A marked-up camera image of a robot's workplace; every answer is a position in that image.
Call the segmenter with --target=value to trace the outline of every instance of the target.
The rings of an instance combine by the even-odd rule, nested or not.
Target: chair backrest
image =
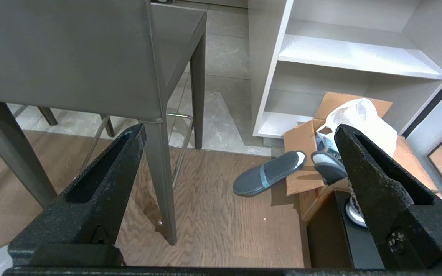
[[[161,118],[149,0],[0,0],[0,101]]]

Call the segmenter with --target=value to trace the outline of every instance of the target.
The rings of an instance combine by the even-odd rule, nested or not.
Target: white plastic bag
[[[389,156],[393,156],[397,148],[397,131],[378,116],[373,103],[366,98],[344,103],[332,111],[325,124],[317,130],[325,148],[338,152],[333,136],[340,124],[346,124],[361,131]]]

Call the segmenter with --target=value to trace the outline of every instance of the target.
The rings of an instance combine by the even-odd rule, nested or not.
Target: slipper
[[[328,152],[316,151],[312,153],[312,160],[316,171],[325,179],[327,185],[347,177],[344,164]]]
[[[298,171],[307,156],[302,151],[290,151],[242,173],[233,184],[233,191],[241,196],[255,196]]]
[[[353,195],[353,193],[351,192],[351,198],[349,199],[349,202],[345,205],[345,213],[347,214],[347,217],[349,218],[349,220],[351,220],[351,222],[354,222],[360,227],[368,228],[354,197],[355,195]]]

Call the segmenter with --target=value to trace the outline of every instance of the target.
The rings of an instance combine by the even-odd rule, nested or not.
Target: wooden floor
[[[58,192],[77,174],[91,138],[27,131]],[[109,140],[101,140],[95,154]],[[176,160],[179,149],[170,150]],[[117,245],[128,265],[303,267],[298,201],[284,183],[258,196],[235,196],[232,184],[267,158],[189,150],[175,189],[178,243],[161,235],[147,162],[142,160]],[[41,211],[0,159],[0,247]]]

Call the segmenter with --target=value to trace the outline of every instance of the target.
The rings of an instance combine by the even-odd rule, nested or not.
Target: gray slipper
[[[327,185],[347,177],[344,164],[328,152],[316,151],[312,153],[312,160],[316,171],[325,179]]]
[[[301,169],[307,161],[302,151],[290,151],[242,173],[233,184],[239,196],[255,196]]]

